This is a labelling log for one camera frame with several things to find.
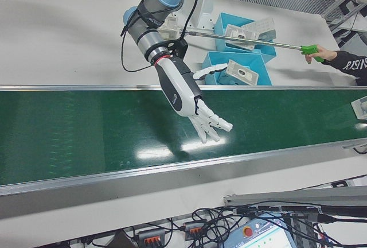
green handle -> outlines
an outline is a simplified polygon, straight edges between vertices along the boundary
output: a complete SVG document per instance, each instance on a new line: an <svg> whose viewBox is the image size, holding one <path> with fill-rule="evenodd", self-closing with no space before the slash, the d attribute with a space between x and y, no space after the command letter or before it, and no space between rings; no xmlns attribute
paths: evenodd
<svg viewBox="0 0 367 248"><path fill-rule="evenodd" d="M300 50L302 51L303 55L310 55L310 54L319 52L317 50L317 45L316 44L310 45L310 46L301 46ZM324 61L324 59L321 58L321 57L315 57L314 59L316 59L316 61L318 61L319 63Z"/></svg>

black jacket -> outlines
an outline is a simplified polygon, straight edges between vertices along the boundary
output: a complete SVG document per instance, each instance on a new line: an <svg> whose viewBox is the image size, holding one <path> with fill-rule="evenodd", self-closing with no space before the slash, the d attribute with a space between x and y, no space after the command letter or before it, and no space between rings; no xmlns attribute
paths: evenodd
<svg viewBox="0 0 367 248"><path fill-rule="evenodd" d="M356 56L345 51L337 51L337 53L338 56L334 60L325 60L322 63L355 76L357 85L367 86L367 57Z"/></svg>

red emergency stop button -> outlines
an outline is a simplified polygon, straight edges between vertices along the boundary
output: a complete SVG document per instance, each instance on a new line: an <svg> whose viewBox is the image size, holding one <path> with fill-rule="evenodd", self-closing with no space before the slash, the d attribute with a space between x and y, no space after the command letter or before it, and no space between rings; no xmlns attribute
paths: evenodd
<svg viewBox="0 0 367 248"><path fill-rule="evenodd" d="M250 227L244 227L243 228L243 234L246 236L246 237L251 237L252 234L253 234L253 231Z"/></svg>

human hand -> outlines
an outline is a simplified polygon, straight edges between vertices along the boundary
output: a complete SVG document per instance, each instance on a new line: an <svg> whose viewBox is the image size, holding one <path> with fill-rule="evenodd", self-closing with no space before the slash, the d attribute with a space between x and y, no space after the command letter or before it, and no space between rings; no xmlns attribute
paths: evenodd
<svg viewBox="0 0 367 248"><path fill-rule="evenodd" d="M327 60L327 61L332 61L334 60L336 57L337 57L337 52L335 51L330 51L330 50L327 50L325 49L324 47L320 46L320 45L317 45L317 53L313 53L313 54L309 54L309 55L305 55L305 59L306 61L310 64L311 63L311 60L313 57L321 57L323 58L324 60Z"/></svg>

person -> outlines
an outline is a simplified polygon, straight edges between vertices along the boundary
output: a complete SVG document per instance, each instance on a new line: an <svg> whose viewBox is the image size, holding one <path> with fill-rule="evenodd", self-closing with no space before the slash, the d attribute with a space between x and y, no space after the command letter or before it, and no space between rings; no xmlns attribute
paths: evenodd
<svg viewBox="0 0 367 248"><path fill-rule="evenodd" d="M324 59L322 64L330 65L343 73L356 77L357 85L367 86L367 57L357 56L346 51L330 51L317 45L318 53L305 55L308 63L313 57Z"/></svg>

